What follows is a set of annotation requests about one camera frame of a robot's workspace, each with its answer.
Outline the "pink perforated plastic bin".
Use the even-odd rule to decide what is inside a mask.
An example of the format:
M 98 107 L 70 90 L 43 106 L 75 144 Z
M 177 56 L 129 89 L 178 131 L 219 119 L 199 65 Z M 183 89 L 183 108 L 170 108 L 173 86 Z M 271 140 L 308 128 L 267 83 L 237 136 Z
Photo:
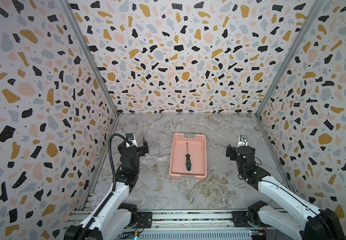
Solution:
M 175 133 L 169 174 L 174 179 L 203 180 L 207 177 L 206 136 Z

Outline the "green black handled screwdriver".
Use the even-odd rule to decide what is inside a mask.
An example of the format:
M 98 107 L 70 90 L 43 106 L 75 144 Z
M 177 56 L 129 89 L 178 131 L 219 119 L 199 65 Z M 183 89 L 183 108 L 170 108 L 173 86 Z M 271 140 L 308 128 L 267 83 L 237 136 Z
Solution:
M 192 169 L 192 163 L 191 163 L 191 155 L 189 153 L 189 144 L 186 143 L 186 148 L 187 148 L 187 154 L 186 154 L 186 168 L 187 171 L 191 171 Z

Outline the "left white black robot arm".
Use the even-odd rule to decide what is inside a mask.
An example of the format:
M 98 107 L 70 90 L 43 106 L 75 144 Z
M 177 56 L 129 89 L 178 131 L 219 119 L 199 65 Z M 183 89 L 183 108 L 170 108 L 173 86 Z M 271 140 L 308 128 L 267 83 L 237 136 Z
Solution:
M 121 163 L 118 169 L 114 168 L 111 150 L 114 137 L 123 139 L 118 146 Z M 65 240 L 114 240 L 124 229 L 131 229 L 131 235 L 140 227 L 137 205 L 124 201 L 137 183 L 140 157 L 149 152 L 148 143 L 142 139 L 142 145 L 138 145 L 134 133 L 113 134 L 109 141 L 109 161 L 114 174 L 111 189 L 88 217 L 80 224 L 68 227 Z

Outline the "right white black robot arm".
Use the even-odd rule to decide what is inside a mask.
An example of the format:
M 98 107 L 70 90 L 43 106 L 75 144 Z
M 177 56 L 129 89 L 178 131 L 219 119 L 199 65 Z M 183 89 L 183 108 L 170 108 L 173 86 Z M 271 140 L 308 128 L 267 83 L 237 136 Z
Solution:
M 276 228 L 293 240 L 343 240 L 338 216 L 330 209 L 320 209 L 304 201 L 278 182 L 255 161 L 255 149 L 247 144 L 227 146 L 226 157 L 235 161 L 242 180 L 279 204 L 281 213 L 263 201 L 248 207 L 247 222 L 252 227 L 261 224 Z

